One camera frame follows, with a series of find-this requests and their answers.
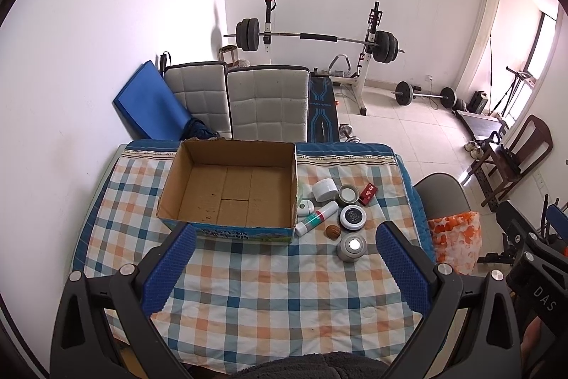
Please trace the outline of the white cream jar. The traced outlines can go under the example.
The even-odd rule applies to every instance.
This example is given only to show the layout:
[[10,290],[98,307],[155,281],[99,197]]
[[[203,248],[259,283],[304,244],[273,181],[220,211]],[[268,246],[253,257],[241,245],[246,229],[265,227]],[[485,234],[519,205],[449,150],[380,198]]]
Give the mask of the white cream jar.
[[318,203],[334,200],[338,194],[338,188],[332,178],[324,178],[312,186],[314,199]]

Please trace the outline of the white green tube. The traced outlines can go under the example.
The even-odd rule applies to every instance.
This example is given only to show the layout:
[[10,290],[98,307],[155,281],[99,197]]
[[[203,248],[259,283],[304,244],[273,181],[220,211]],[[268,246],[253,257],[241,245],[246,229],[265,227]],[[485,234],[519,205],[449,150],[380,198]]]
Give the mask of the white green tube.
[[322,206],[318,210],[310,213],[303,220],[296,223],[295,235],[302,237],[308,232],[322,224],[330,216],[333,216],[339,210],[339,205],[336,201],[329,201],[326,205]]

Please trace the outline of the plaid checkered tablecloth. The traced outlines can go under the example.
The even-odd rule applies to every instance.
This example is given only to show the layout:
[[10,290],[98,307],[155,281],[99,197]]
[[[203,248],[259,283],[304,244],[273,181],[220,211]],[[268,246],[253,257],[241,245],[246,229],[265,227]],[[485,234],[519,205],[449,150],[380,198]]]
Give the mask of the plaid checkered tablecloth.
[[[174,141],[139,140],[119,149],[95,193],[74,269],[89,277],[112,274],[168,236],[156,209],[177,148]],[[389,362],[420,322],[376,250],[376,228],[385,220],[431,249],[402,158],[383,144],[303,143],[297,161],[301,190],[324,178],[377,187],[362,230],[367,252],[352,264],[341,261],[322,227],[289,243],[201,235],[152,318],[181,362],[227,374],[332,351]]]

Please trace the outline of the blue folded mat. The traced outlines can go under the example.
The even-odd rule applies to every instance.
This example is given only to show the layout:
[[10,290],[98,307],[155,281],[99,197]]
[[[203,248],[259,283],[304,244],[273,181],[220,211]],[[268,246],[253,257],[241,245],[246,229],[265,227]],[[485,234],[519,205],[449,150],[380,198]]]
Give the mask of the blue folded mat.
[[180,140],[191,118],[152,61],[138,68],[114,104],[140,139]]

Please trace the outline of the grey metal tin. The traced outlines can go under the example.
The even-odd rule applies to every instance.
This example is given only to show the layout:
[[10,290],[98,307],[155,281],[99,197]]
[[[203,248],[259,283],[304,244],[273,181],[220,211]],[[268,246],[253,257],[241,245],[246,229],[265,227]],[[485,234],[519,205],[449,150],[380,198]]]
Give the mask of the grey metal tin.
[[336,247],[336,254],[343,262],[356,262],[367,252],[367,242],[362,235],[349,233],[343,235]]

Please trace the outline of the brown walnut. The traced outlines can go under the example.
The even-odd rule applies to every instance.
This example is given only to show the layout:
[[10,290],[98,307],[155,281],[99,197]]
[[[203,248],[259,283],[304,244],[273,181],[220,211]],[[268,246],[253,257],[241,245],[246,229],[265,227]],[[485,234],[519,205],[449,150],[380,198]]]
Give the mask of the brown walnut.
[[326,236],[332,240],[338,239],[342,233],[341,228],[337,225],[329,225],[324,232]]

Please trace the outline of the grey tape roll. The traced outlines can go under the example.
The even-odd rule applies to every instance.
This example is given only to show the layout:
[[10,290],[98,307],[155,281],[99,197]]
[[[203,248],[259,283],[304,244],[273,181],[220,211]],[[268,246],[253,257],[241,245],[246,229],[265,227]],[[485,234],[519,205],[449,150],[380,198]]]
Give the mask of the grey tape roll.
[[338,190],[338,201],[344,206],[356,204],[359,192],[355,186],[342,185]]

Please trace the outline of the small red box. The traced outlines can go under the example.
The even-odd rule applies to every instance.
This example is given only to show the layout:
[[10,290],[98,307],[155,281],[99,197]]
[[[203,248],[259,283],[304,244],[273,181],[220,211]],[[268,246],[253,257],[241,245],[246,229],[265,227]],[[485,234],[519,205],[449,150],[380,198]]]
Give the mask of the small red box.
[[373,183],[367,183],[367,186],[361,191],[360,196],[358,198],[358,202],[367,207],[369,203],[373,200],[377,193],[377,186]]

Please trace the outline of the cardboard box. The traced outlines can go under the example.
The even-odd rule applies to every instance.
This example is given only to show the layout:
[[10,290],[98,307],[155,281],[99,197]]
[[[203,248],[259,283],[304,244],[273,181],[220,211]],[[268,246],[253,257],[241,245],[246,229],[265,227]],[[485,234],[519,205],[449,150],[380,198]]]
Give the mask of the cardboard box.
[[184,140],[156,216],[215,239],[289,243],[298,197],[295,143]]

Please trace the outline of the small white floss case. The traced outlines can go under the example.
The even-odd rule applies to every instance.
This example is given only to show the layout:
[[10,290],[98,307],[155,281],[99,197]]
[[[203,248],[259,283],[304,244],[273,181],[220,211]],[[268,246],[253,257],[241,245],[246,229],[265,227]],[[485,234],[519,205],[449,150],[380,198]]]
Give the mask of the small white floss case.
[[310,216],[313,212],[315,212],[314,203],[308,199],[301,200],[299,205],[296,207],[296,214],[298,217]]

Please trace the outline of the orange white patterned bag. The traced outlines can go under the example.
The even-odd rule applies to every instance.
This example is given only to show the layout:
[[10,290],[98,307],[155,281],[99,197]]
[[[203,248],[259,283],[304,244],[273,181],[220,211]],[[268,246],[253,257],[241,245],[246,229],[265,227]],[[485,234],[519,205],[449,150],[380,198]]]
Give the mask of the orange white patterned bag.
[[480,214],[461,212],[429,219],[427,224],[436,262],[450,265],[459,274],[472,274],[482,246]]

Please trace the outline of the dark wooden chair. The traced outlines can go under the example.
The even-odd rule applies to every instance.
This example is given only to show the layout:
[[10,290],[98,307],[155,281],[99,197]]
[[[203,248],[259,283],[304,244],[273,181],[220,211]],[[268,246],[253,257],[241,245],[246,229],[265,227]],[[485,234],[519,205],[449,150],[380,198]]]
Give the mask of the dark wooden chair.
[[499,203],[550,155],[553,137],[548,124],[530,114],[510,144],[495,142],[490,136],[480,149],[481,155],[468,168],[463,184],[474,176],[483,193],[481,206],[495,212]]

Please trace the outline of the large barbell on rack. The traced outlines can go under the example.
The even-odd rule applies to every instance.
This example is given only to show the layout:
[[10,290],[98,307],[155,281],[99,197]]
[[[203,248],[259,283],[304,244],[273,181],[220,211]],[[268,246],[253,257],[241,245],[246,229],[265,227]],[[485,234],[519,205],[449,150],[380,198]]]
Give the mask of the large barbell on rack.
[[360,44],[363,52],[372,55],[378,63],[389,64],[405,51],[400,48],[398,39],[390,32],[377,31],[373,40],[343,38],[333,34],[262,32],[257,18],[245,18],[237,23],[233,34],[225,34],[225,38],[234,38],[238,48],[246,52],[257,51],[261,38],[298,38],[320,42],[346,42]]

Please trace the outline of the black lidded white jar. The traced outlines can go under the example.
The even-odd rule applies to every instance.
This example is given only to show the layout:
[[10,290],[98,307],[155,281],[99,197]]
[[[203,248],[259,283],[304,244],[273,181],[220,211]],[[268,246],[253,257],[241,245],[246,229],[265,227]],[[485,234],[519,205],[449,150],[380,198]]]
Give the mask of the black lidded white jar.
[[340,224],[349,231],[361,230],[367,221],[366,211],[355,204],[347,205],[342,208],[339,215]]

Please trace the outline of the small barbell on floor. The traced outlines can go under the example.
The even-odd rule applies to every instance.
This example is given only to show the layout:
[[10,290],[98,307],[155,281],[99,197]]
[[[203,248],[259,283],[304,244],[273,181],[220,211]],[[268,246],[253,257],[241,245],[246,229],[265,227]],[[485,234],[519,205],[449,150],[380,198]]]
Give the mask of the small barbell on floor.
[[454,90],[450,87],[444,87],[439,94],[423,93],[414,90],[414,87],[405,81],[396,85],[394,95],[399,106],[409,106],[415,98],[439,99],[441,105],[445,109],[452,109],[457,101]]

